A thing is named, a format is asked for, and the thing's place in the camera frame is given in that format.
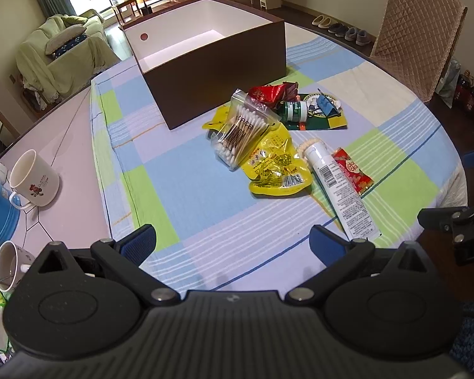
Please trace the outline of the checkered tablecloth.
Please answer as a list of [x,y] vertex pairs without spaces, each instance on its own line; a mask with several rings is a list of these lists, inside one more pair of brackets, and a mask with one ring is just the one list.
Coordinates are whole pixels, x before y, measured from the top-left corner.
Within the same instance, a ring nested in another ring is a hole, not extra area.
[[279,128],[245,164],[230,169],[210,141],[209,122],[226,107],[170,129],[134,59],[91,83],[90,128],[96,177],[110,233],[155,228],[143,271],[178,292],[287,292],[318,273],[311,228],[342,228],[298,147],[321,140],[371,178],[363,204],[376,245],[421,234],[427,207],[468,202],[461,158],[439,120],[399,81],[332,41],[286,25],[287,79],[305,94],[341,103],[343,129]]

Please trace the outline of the green white bottle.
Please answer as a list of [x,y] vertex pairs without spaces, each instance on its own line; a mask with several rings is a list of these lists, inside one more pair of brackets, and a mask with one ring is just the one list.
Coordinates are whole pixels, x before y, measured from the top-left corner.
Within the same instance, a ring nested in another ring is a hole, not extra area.
[[278,112],[283,123],[304,123],[308,118],[308,105],[305,101],[283,102]]

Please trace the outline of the quilted beige chair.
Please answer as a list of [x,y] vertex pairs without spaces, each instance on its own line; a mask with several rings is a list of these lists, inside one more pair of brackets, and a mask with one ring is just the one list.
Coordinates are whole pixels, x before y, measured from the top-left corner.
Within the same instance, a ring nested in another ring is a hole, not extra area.
[[448,67],[467,11],[461,0],[387,0],[370,58],[428,102]]

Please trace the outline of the white mug with print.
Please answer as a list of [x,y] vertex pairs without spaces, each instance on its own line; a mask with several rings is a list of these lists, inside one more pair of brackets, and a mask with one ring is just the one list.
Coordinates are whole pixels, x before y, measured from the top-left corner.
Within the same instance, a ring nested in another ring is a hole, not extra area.
[[60,189],[60,175],[33,149],[18,158],[9,182],[12,188],[9,202],[17,210],[47,206]]

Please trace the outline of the green yellow flat package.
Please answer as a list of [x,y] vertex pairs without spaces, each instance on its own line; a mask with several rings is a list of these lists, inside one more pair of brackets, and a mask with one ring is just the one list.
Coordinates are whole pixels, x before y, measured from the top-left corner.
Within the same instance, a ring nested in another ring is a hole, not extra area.
[[287,123],[283,123],[283,125],[288,130],[300,130],[300,131],[331,130],[331,129],[338,129],[338,128],[346,128],[348,123],[343,113],[343,107],[342,107],[341,101],[329,95],[328,93],[323,93],[326,97],[328,97],[331,100],[331,102],[339,110],[338,116],[326,117],[316,104],[316,100],[320,93],[321,92],[299,94],[295,101],[305,101],[307,103],[308,105],[307,121],[304,123],[287,122]]

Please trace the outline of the white tube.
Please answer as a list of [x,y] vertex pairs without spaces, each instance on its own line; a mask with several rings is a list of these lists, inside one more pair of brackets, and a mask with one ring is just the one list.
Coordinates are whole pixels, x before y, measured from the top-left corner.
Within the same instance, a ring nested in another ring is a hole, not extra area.
[[304,149],[303,157],[325,190],[348,239],[376,240],[381,235],[378,226],[325,143],[310,144]]

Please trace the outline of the blue binder clip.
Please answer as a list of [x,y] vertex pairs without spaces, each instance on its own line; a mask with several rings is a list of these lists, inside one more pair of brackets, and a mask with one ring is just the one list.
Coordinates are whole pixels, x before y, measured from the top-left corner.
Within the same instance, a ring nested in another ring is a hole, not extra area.
[[316,104],[326,117],[335,117],[339,115],[337,107],[323,93],[319,94]]

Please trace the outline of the green covered sofa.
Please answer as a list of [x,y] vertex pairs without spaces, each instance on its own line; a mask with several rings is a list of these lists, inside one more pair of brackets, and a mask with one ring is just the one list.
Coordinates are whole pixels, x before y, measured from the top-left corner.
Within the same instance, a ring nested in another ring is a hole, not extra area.
[[[45,47],[48,40],[76,24],[83,25],[85,33],[47,56]],[[71,97],[95,75],[118,62],[119,58],[105,35],[103,19],[93,9],[81,16],[57,14],[48,17],[21,43],[16,53],[24,89],[48,105]]]

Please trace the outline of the cream fluffy puff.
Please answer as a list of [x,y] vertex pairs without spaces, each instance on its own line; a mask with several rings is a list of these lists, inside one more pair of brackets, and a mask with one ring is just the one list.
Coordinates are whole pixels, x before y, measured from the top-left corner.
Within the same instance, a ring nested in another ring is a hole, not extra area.
[[316,143],[322,143],[323,141],[319,138],[310,138],[309,140],[305,140],[302,144],[297,147],[297,153],[300,158],[307,160],[306,157],[306,150],[309,146],[312,146]]

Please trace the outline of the cotton swab bag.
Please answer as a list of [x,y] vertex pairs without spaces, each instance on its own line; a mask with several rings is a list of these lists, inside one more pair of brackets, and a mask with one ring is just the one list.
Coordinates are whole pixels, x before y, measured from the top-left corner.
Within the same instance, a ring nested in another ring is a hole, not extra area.
[[210,144],[216,156],[234,171],[262,136],[279,122],[279,116],[266,105],[237,89],[230,100],[228,116],[210,138]]

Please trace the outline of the small red candy packet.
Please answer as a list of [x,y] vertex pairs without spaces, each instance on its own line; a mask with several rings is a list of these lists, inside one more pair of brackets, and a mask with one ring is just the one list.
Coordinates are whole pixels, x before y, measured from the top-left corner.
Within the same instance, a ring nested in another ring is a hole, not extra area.
[[363,195],[369,188],[372,187],[374,181],[370,176],[365,174],[355,161],[349,156],[349,154],[338,148],[332,153],[332,157],[339,164],[343,173],[352,183],[354,189],[359,195]]

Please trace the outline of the brown white storage box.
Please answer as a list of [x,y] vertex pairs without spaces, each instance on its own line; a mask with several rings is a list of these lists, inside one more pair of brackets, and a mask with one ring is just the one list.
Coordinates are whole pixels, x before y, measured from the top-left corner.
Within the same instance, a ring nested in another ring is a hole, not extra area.
[[229,0],[186,0],[123,26],[168,128],[287,73],[285,22]]

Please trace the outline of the grey sofa cushion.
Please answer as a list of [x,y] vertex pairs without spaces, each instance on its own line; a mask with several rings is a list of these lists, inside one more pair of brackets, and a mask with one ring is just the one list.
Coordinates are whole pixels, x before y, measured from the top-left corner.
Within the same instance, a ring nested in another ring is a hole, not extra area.
[[47,56],[52,55],[57,49],[63,46],[65,43],[74,39],[75,37],[79,37],[85,33],[85,27],[80,24],[72,25],[63,30],[62,32],[54,35],[45,47],[45,54]]

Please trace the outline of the red snack bag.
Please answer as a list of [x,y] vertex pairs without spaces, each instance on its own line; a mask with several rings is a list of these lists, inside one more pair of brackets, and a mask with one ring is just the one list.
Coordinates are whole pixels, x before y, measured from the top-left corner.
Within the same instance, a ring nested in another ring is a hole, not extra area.
[[278,85],[252,87],[247,96],[275,111],[282,103],[295,101],[298,96],[298,88],[297,82],[284,81]]

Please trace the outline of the yellow snack bag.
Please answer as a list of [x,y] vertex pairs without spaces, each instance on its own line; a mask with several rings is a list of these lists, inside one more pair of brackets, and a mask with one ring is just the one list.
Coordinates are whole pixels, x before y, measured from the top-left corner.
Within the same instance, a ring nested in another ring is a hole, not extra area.
[[[212,120],[203,125],[209,139],[223,126],[229,106],[217,108]],[[292,196],[313,182],[307,163],[299,157],[289,131],[281,122],[262,136],[237,169],[242,169],[250,180],[249,190],[255,195]]]

